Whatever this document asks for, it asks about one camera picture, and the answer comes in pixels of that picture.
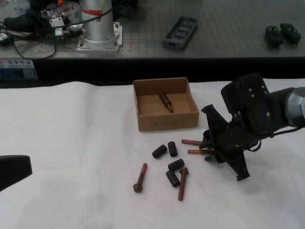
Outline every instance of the metal base plate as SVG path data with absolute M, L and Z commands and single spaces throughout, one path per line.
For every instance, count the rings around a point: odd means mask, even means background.
M 80 40 L 77 45 L 79 52 L 119 52 L 122 47 L 122 26 L 119 22 L 113 23 L 114 32 L 118 33 L 118 40 L 108 44 L 91 44 L 85 40 Z

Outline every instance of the bolt head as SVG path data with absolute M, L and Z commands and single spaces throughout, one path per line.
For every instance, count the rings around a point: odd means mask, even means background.
M 134 185 L 133 185 L 133 190 L 134 190 L 136 193 L 139 193 L 139 192 L 142 192 L 143 187 L 142 187 L 142 185 L 134 184 Z
M 181 174 L 185 173 L 186 175 L 188 175 L 189 174 L 189 170 L 187 168 L 183 167 L 182 169 L 180 169 L 180 173 Z

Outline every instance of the metal cylinder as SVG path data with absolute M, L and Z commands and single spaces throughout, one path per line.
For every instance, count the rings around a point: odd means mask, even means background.
M 82 10 L 82 20 L 88 20 L 112 8 L 111 0 L 80 0 Z M 118 34 L 115 34 L 113 28 L 112 12 L 96 19 L 94 21 L 84 23 L 84 40 L 91 44 L 107 44 L 115 42 Z
M 290 126 L 305 126 L 305 87 L 295 88 L 286 97 L 285 115 Z

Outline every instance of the gray perforated table surface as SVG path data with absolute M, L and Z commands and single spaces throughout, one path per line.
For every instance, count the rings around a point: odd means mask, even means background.
M 0 21 L 15 16 L 14 0 L 0 1 Z M 199 20 L 198 28 L 181 52 L 166 50 L 162 38 L 180 16 Z M 83 54 L 76 51 L 78 39 L 58 42 L 53 58 L 247 58 L 305 56 L 304 0 L 139 0 L 135 21 L 118 20 L 123 26 L 123 47 L 118 54 Z M 285 42 L 279 49 L 268 47 L 268 25 L 288 22 L 303 35 L 297 45 Z M 27 57 L 50 55 L 52 42 L 16 43 Z M 0 48 L 0 58 L 17 58 L 13 47 Z

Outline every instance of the white plastic part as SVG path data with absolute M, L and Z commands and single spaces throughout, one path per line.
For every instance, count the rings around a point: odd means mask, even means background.
M 63 26 L 65 25 L 63 23 L 63 20 L 62 18 L 55 18 L 55 19 L 52 19 L 50 20 L 50 24 L 52 27 L 57 27 L 57 26 Z M 62 36 L 63 35 L 63 32 L 62 32 L 62 28 L 57 28 L 55 29 L 55 36 Z

